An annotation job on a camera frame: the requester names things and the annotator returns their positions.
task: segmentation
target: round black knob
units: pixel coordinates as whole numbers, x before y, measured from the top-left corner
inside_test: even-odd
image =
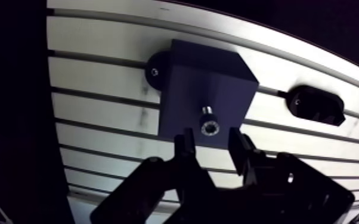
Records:
[[[217,116],[213,114],[211,107],[203,107],[202,112],[199,120],[201,133],[206,136],[216,135],[220,131]]]

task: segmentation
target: slatwall panel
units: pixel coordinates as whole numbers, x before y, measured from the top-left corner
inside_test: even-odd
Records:
[[[142,159],[172,158],[173,143],[157,136],[160,96],[142,67],[175,38],[238,52],[261,84],[241,131],[269,156],[287,151],[330,176],[359,206],[359,67],[268,28],[166,2],[49,0],[48,7],[63,9],[47,21],[48,48],[55,51],[49,73],[64,171],[78,197],[106,197]],[[276,91],[299,84],[339,95],[345,122],[334,127],[293,117]],[[226,150],[198,146],[197,159],[217,186],[242,184]],[[161,205],[176,208],[177,201],[169,191]]]
[[[206,10],[153,0],[48,0],[48,7],[135,15],[214,30],[244,39],[246,43],[251,42],[251,46],[256,43],[306,58],[359,81],[358,66],[321,48],[248,21]]]

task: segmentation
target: hole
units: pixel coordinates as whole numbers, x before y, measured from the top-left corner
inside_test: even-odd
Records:
[[[214,132],[216,132],[217,128],[215,125],[207,125],[205,127],[206,133],[212,134]]]
[[[292,183],[292,182],[293,182],[293,173],[289,173],[288,183]]]

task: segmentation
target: black cube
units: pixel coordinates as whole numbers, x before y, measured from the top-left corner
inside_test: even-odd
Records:
[[[193,129],[195,143],[227,147],[230,127],[240,127],[259,82],[236,52],[173,40],[160,100],[159,136],[173,139]],[[202,134],[202,108],[219,124],[214,136]]]

